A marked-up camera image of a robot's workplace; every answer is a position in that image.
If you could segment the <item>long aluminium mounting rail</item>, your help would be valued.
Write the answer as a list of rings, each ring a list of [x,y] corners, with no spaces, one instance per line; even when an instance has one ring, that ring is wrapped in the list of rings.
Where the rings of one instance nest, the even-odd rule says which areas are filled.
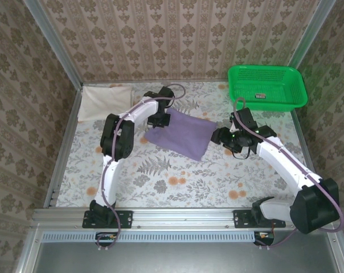
[[[234,211],[246,208],[121,208],[122,230],[269,230],[268,228],[237,228],[234,224]],[[70,231],[95,230],[117,231],[117,222],[110,225],[96,219],[87,208],[49,208],[34,211],[30,229]],[[293,229],[291,222],[286,227]]]

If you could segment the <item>grey metal sheet panel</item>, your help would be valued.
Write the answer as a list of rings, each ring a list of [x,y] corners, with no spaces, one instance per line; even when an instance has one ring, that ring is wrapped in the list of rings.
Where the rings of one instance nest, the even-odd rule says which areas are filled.
[[[29,233],[15,273],[344,273],[344,236],[286,237],[276,247],[237,242],[47,242]]]

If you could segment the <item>purple printed t-shirt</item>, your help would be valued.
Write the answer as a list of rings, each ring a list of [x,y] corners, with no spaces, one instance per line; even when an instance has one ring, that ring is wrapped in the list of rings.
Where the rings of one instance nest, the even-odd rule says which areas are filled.
[[[145,133],[148,142],[174,151],[189,159],[201,161],[206,153],[217,123],[168,109],[170,122],[163,128],[155,127]]]

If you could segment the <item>green plastic basket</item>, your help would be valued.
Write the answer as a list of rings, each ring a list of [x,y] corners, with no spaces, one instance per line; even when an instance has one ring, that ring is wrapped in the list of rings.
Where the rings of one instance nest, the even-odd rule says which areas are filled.
[[[232,102],[242,97],[250,110],[290,112],[308,101],[301,73],[291,67],[234,65],[227,76]],[[266,99],[255,98],[257,93]]]

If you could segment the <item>white folded t-shirt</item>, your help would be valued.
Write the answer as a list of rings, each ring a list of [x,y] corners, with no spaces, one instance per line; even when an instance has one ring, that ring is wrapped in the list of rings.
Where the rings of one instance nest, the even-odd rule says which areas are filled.
[[[78,122],[105,120],[109,114],[121,114],[133,106],[132,86],[84,86]]]

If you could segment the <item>aluminium frame post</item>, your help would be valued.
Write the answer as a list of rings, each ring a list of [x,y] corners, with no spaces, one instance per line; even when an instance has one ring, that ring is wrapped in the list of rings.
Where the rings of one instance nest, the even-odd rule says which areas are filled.
[[[288,66],[298,69],[305,55],[313,44],[326,18],[335,5],[336,0],[320,0],[313,16],[304,31],[297,48],[289,60]]]
[[[73,86],[76,90],[80,90],[83,81],[41,3],[38,0],[24,0],[24,3],[38,24],[44,37],[47,39]]]

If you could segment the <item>aluminium table side rail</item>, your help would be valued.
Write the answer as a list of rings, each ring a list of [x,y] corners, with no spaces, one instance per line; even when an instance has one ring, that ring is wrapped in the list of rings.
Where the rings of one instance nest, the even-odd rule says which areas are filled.
[[[315,184],[309,179],[307,174],[315,176],[313,172],[313,164],[309,155],[309,151],[302,133],[300,123],[295,111],[291,112],[293,125],[294,125],[294,139],[293,143],[291,140],[285,143],[286,149],[292,154],[292,157],[300,165],[298,170],[299,185],[294,193],[294,206],[303,207],[307,210],[309,208],[318,209],[320,205],[323,205],[327,198],[317,188]]]
[[[68,119],[67,126],[65,128],[64,137],[60,146],[58,158],[50,180],[43,208],[51,208],[56,205],[56,200],[58,198],[60,186],[63,181],[65,168],[67,166],[67,160],[77,128],[77,115],[82,99],[82,88],[83,87],[81,86],[81,88],[76,91],[75,100],[73,102],[72,110]]]

